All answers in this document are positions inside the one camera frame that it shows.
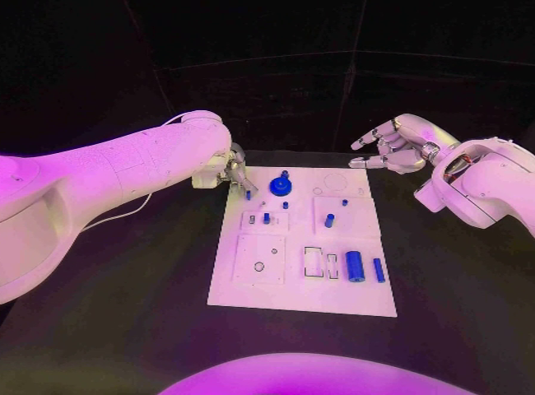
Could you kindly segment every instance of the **black table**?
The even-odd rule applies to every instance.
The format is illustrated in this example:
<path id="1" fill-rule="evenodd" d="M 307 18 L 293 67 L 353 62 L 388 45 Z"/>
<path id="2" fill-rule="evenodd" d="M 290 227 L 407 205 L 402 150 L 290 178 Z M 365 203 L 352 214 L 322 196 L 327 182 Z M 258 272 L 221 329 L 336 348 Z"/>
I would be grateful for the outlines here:
<path id="1" fill-rule="evenodd" d="M 345 167 L 352 157 L 251 151 L 248 165 Z M 480 230 L 428 212 L 413 192 L 430 173 L 369 173 L 398 318 L 208 306 L 228 185 L 188 180 L 79 236 L 16 302 L 0 394 L 154 394 L 273 352 L 374 360 L 476 393 L 535 393 L 535 240 L 512 218 Z"/>

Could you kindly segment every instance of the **white board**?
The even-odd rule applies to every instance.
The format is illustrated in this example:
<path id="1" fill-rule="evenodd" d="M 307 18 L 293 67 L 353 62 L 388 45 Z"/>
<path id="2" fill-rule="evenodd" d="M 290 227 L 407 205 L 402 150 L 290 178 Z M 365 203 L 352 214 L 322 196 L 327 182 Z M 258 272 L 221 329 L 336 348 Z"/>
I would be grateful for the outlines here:
<path id="1" fill-rule="evenodd" d="M 278 197 L 270 183 L 283 170 L 293 190 Z M 260 191 L 250 201 L 238 187 L 229 191 L 208 304 L 397 317 L 365 170 L 248 166 L 247 171 Z M 349 281 L 349 251 L 362 254 L 362 282 Z"/>

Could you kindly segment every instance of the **cable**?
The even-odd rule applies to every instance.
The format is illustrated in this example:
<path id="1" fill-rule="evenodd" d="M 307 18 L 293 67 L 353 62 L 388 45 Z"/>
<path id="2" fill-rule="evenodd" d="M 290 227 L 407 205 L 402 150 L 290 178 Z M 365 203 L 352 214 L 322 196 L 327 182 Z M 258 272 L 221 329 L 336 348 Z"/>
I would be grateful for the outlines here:
<path id="1" fill-rule="evenodd" d="M 146 197 L 143 206 L 141 206 L 136 211 L 127 212 L 126 214 L 123 214 L 123 215 L 120 215 L 120 216 L 113 216 L 111 218 L 105 218 L 105 219 L 101 220 L 100 222 L 95 222 L 92 225 L 89 225 L 89 226 L 87 226 L 87 227 L 84 228 L 84 230 L 81 231 L 81 233 L 84 233 L 84 232 L 85 232 L 87 230 L 89 230 L 94 226 L 102 224 L 102 223 L 107 222 L 107 221 L 115 220 L 117 218 L 123 218 L 124 216 L 130 216 L 131 214 L 137 214 L 137 213 L 143 210 L 143 207 L 146 206 L 146 203 L 150 201 L 150 197 L 151 197 L 151 193 L 150 193 L 150 195 Z"/>
<path id="2" fill-rule="evenodd" d="M 189 112 L 190 112 L 190 111 L 188 111 L 186 113 L 180 113 L 179 115 L 176 115 L 176 117 L 170 118 L 170 119 L 163 123 L 162 126 L 166 126 L 167 124 L 173 123 L 173 122 L 175 122 L 179 118 L 182 118 Z M 84 230 L 82 230 L 79 233 L 84 233 L 84 232 L 85 232 L 87 230 L 89 230 L 94 226 L 102 224 L 102 223 L 107 222 L 107 221 L 113 221 L 113 220 L 115 220 L 115 219 L 118 219 L 118 218 L 123 218 L 124 216 L 130 216 L 130 215 L 133 215 L 133 214 L 137 214 L 137 213 L 143 210 L 143 208 L 144 208 L 144 206 L 146 206 L 146 203 L 150 201 L 150 198 L 151 198 L 151 193 L 150 193 L 149 196 L 146 197 L 143 206 L 141 206 L 136 211 L 127 212 L 126 214 L 123 214 L 123 215 L 120 215 L 120 216 L 113 216 L 111 218 L 105 218 L 105 219 L 101 220 L 100 222 L 95 222 L 92 225 L 85 226 L 85 227 L 84 227 Z"/>

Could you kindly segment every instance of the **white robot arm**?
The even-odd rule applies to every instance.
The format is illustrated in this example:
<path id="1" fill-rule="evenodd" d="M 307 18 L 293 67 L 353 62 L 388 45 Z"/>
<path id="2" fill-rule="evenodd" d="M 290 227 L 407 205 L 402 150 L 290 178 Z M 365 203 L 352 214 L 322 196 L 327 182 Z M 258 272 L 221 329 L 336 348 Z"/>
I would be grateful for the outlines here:
<path id="1" fill-rule="evenodd" d="M 100 214 L 189 177 L 195 188 L 229 180 L 248 198 L 257 192 L 241 147 L 209 111 L 55 155 L 0 156 L 0 304 L 45 280 Z"/>
<path id="2" fill-rule="evenodd" d="M 444 207 L 477 228 L 505 216 L 518 218 L 535 237 L 535 155 L 499 138 L 460 143 L 430 121 L 402 114 L 352 144 L 378 140 L 379 156 L 356 158 L 351 167 L 388 168 L 398 173 L 436 166 L 415 198 L 437 212 Z"/>

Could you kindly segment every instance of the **robotic hand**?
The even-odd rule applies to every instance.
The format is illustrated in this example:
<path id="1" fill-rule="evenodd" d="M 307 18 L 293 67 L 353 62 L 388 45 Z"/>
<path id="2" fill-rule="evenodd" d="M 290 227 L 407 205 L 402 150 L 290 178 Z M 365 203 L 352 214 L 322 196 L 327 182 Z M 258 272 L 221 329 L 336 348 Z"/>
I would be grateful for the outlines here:
<path id="1" fill-rule="evenodd" d="M 417 115 L 402 114 L 352 144 L 358 150 L 378 140 L 379 156 L 356 158 L 351 167 L 411 173 L 430 161 L 431 179 L 415 198 L 439 212 L 444 207 L 477 228 L 506 215 L 518 218 L 535 237 L 535 155 L 499 138 L 457 139 Z"/>
<path id="2" fill-rule="evenodd" d="M 195 188 L 231 181 L 248 198 L 258 190 L 209 111 L 55 155 L 0 156 L 0 304 L 45 280 L 100 214 L 189 177 Z"/>

